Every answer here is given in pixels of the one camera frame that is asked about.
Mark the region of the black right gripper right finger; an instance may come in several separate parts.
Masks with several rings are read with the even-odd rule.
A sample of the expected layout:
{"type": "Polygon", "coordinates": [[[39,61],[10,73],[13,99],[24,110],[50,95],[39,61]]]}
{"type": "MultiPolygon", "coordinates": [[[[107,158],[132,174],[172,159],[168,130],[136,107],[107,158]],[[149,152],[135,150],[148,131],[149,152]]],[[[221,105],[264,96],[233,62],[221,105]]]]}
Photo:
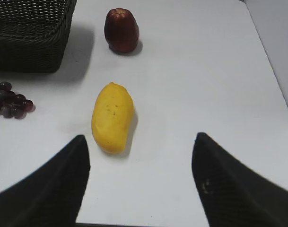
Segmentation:
{"type": "Polygon", "coordinates": [[[288,227],[288,191],[230,155],[199,132],[192,175],[209,226],[288,227]]]}

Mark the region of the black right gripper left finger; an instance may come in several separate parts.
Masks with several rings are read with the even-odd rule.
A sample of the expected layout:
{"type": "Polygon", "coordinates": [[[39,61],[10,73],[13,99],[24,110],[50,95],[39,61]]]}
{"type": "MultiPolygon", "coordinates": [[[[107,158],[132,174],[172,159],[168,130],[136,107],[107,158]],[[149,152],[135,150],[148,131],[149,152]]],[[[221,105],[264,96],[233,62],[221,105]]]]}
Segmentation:
{"type": "Polygon", "coordinates": [[[0,227],[73,227],[90,172],[87,141],[72,139],[20,182],[0,192],[0,227]]]}

